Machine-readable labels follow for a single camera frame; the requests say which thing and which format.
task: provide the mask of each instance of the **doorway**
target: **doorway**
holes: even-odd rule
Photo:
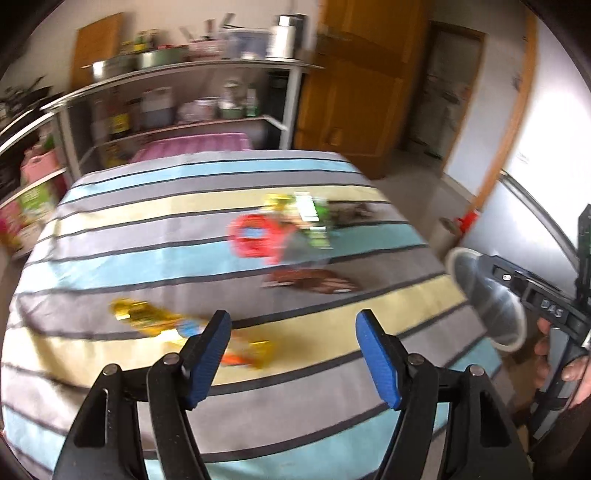
[[[462,130],[482,60],[485,34],[431,22],[403,150],[437,160],[443,172]]]

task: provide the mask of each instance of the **pink basket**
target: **pink basket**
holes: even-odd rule
[[[56,151],[50,150],[44,155],[32,157],[21,165],[21,174],[27,183],[33,183],[60,169]]]
[[[130,163],[155,158],[198,152],[240,152],[251,150],[251,143],[244,133],[191,135],[189,137],[167,138],[151,142],[137,152]]]

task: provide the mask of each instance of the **door frame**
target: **door frame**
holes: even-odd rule
[[[501,175],[501,170],[505,167],[507,160],[509,160],[509,155],[513,150],[517,136],[519,132],[521,132],[521,125],[529,103],[531,88],[534,84],[538,55],[538,20],[535,13],[527,7],[524,8],[527,10],[527,16],[525,17],[525,39],[527,43],[525,45],[519,94],[513,104],[513,110],[509,122],[507,123],[505,135],[499,144],[495,158],[493,158],[483,182],[480,184],[478,195],[476,195],[476,198],[474,198],[469,206],[469,212],[473,210],[482,210],[482,207],[491,195],[496,182]]]
[[[462,110],[462,116],[460,121],[458,122],[458,127],[456,133],[453,137],[452,144],[444,158],[441,159],[441,167],[439,171],[439,175],[442,176],[445,173],[445,167],[449,162],[450,157],[452,156],[452,152],[454,151],[457,140],[460,138],[460,134],[464,129],[466,123],[466,114],[468,112],[468,107],[470,106],[470,102],[472,101],[473,94],[474,94],[474,85],[478,80],[480,75],[480,71],[482,70],[482,60],[483,60],[483,52],[486,43],[486,34],[484,32],[473,30],[472,28],[462,27],[460,25],[453,25],[444,22],[437,22],[435,20],[431,20],[429,22],[429,31],[427,34],[427,41],[425,43],[425,50],[423,55],[423,61],[421,64],[421,69],[419,75],[416,77],[416,84],[414,86],[414,94],[411,103],[411,108],[408,111],[406,124],[402,133],[402,140],[400,142],[400,147],[404,149],[408,142],[410,141],[410,128],[411,128],[411,120],[413,117],[413,113],[418,108],[421,97],[422,97],[422,86],[427,76],[427,70],[429,65],[429,59],[431,58],[431,54],[433,53],[433,48],[435,47],[435,40],[439,33],[451,33],[454,35],[459,35],[461,37],[469,38],[471,40],[476,40],[480,43],[480,49],[478,51],[478,59],[476,61],[476,71],[474,72],[474,76],[470,82],[470,95],[466,99],[466,103],[464,104],[464,108]]]

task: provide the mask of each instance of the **finger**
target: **finger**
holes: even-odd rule
[[[538,343],[535,344],[534,353],[536,355],[546,356],[550,352],[550,341],[548,337],[541,338]]]
[[[580,374],[581,370],[583,370],[583,379],[579,384],[579,388],[577,389],[577,392],[575,393],[573,401],[570,403],[569,408],[579,405],[580,403],[584,402],[584,400],[589,398],[589,396],[591,395],[591,369],[587,368],[587,365],[589,363],[589,357],[584,356],[581,358],[577,358],[575,362],[579,364],[579,366],[577,367],[579,370],[576,373]]]
[[[543,319],[542,317],[538,319],[538,328],[544,335],[548,335],[550,333],[550,326],[551,323],[548,320]]]
[[[583,378],[585,369],[587,368],[587,356],[582,356],[573,360],[562,370],[562,380],[571,382],[573,380],[580,380]]]
[[[544,385],[544,382],[546,381],[546,377],[548,376],[549,373],[550,373],[550,366],[549,366],[548,362],[545,360],[544,357],[539,356],[535,360],[534,384],[535,384],[536,388],[540,388],[542,385]]]

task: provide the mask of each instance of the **bed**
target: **bed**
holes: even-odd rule
[[[261,288],[273,268],[238,258],[226,237],[267,193],[310,192],[374,212],[339,230],[330,268],[361,291]],[[482,365],[511,383],[475,312],[423,238],[343,157],[311,151],[182,154],[85,176],[66,194],[23,270],[2,352],[5,437],[31,473],[51,477],[65,435],[102,368],[145,367],[170,344],[118,322],[109,303],[147,300],[276,345],[264,368],[220,367],[189,419],[214,479],[358,480],[384,455],[397,413],[378,397],[355,338],[371,308],[388,333],[436,365]],[[163,478],[148,406],[138,407],[151,480]],[[437,474],[439,405],[426,478]]]

